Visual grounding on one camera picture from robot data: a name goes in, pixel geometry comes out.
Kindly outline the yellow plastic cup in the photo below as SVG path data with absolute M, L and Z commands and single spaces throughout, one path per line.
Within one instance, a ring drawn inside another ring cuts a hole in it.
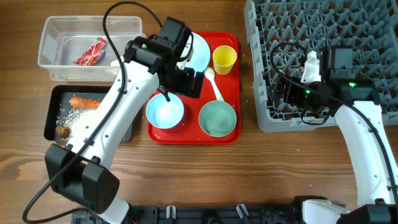
M 213 51 L 213 66 L 215 72 L 219 75 L 228 74 L 235 62 L 238 55 L 234 48 L 228 45 L 221 45 Z

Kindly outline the red snack wrapper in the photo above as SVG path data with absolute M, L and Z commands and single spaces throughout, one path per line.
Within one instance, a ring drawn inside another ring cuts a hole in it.
M 84 67 L 94 65 L 105 55 L 104 48 L 106 47 L 106 44 L 107 44 L 106 40 L 104 40 L 101 37 L 98 37 L 95 40 L 95 42 L 91 45 L 91 47 L 73 63 Z

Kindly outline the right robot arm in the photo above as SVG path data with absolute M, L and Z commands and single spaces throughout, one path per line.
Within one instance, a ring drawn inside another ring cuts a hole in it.
M 327 107 L 343 134 L 356 179 L 358 208 L 347 210 L 324 197 L 296 197 L 302 223 L 397 223 L 397 164 L 382 122 L 378 91 L 355 77 L 351 47 L 334 45 L 320 53 L 303 50 L 299 82 L 272 68 L 289 85 L 284 98 L 303 110 Z

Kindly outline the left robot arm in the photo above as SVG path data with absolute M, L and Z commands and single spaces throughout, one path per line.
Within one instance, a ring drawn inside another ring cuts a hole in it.
M 203 75 L 179 69 L 193 35 L 184 22 L 168 17 L 159 35 L 130 40 L 121 70 L 81 134 L 65 147 L 52 144 L 45 163 L 52 190 L 83 206 L 103 223 L 132 223 L 132 206 L 118 195 L 119 179 L 109 168 L 128 127 L 157 90 L 199 98 Z

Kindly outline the white tissue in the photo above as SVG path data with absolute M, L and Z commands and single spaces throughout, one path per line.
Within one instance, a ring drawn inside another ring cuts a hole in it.
M 106 71 L 110 74 L 117 76 L 118 73 L 120 72 L 120 64 L 118 60 L 112 61 L 109 68 L 107 68 Z

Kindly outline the light green bowl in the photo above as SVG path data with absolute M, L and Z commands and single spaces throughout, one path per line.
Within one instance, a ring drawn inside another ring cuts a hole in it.
M 229 135 L 237 125 L 238 117 L 234 108 L 224 101 L 206 103 L 200 110 L 198 122 L 209 136 L 222 138 Z

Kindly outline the light blue plate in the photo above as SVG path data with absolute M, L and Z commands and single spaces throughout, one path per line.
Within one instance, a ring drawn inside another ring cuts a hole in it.
M 188 55 L 191 45 L 193 45 L 193 47 L 189 58 L 185 61 L 178 62 L 177 67 L 181 70 L 187 67 L 194 69 L 195 72 L 203 72 L 210 62 L 211 53 L 209 45 L 202 36 L 193 32 L 193 38 L 188 38 L 181 57 Z

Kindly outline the orange carrot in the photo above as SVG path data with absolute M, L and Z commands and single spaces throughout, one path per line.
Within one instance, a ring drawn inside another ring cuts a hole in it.
M 73 96 L 70 100 L 70 105 L 78 109 L 97 109 L 101 104 L 100 101 L 90 100 L 78 96 Z

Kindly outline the white rice pile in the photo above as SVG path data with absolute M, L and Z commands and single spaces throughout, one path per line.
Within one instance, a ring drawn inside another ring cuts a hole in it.
M 65 115 L 57 116 L 56 127 L 65 125 L 71 129 L 70 136 L 68 138 L 61 139 L 67 141 L 74 136 L 83 134 L 87 126 L 86 122 L 89 118 L 92 118 L 95 115 L 95 111 L 95 109 L 72 108 Z

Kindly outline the white plastic spoon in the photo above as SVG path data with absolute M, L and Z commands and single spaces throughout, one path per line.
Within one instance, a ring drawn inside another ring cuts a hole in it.
M 215 93 L 216 99 L 218 101 L 224 101 L 224 98 L 223 98 L 221 92 L 219 91 L 219 89 L 217 87 L 217 84 L 215 82 L 215 72 L 214 72 L 214 70 L 211 67 L 206 67 L 205 70 L 204 70 L 204 75 L 205 75 L 205 78 L 207 78 L 210 81 L 210 83 L 212 85 L 212 88 L 213 88 L 213 91 Z

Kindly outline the brown food scrap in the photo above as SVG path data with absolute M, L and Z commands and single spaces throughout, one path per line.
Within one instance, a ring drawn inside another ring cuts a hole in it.
M 68 126 L 62 125 L 55 128 L 55 132 L 61 138 L 68 138 L 71 134 L 71 129 Z

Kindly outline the light blue bowl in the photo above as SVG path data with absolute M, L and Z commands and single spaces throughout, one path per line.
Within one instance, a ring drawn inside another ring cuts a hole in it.
M 181 122 L 185 108 L 182 100 L 174 94 L 169 93 L 170 101 L 159 93 L 153 96 L 146 106 L 146 117 L 151 125 L 159 129 L 170 129 Z

